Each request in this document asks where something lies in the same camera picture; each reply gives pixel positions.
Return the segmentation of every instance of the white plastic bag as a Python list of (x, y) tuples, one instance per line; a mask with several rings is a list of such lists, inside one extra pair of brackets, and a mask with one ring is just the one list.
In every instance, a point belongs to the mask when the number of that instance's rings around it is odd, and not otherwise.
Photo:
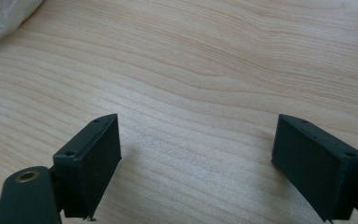
[(15, 31), (42, 0), (0, 0), (0, 39)]

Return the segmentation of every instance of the wooden table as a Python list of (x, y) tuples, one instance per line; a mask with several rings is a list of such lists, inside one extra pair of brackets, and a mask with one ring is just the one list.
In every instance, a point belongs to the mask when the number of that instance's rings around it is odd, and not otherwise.
[(271, 149), (280, 113), (358, 148), (358, 1), (45, 1), (0, 41), (0, 191), (112, 113), (97, 223), (322, 223)]

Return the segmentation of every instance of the mounting hole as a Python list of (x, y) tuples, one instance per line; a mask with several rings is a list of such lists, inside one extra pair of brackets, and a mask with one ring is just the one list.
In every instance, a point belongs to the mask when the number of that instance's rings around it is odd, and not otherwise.
[(16, 176), (16, 182), (25, 183), (33, 179), (36, 179), (39, 175), (40, 173), (38, 171), (27, 171)]
[(76, 152), (73, 150), (65, 152), (65, 155), (67, 155), (67, 156), (74, 156), (75, 154), (76, 154)]
[(351, 152), (346, 152), (345, 156), (347, 156), (347, 157), (355, 157), (356, 155), (351, 153)]

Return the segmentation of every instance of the dark green plastic part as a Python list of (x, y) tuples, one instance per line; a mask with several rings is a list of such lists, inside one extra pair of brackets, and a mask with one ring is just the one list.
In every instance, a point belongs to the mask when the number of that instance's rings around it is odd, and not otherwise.
[(272, 162), (323, 221), (351, 217), (358, 150), (306, 120), (280, 115)]
[(8, 223), (61, 223), (48, 168), (31, 167), (5, 181), (0, 200), (0, 224)]
[(66, 217), (90, 217), (121, 160), (117, 115), (90, 122), (53, 156), (55, 175), (66, 187)]

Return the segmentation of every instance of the wood grain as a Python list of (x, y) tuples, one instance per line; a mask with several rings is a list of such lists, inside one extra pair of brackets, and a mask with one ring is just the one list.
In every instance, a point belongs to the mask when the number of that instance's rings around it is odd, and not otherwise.
[(358, 1), (45, 1), (0, 41), (0, 190), (110, 113), (98, 223), (322, 223), (270, 154), (280, 113), (358, 148)]

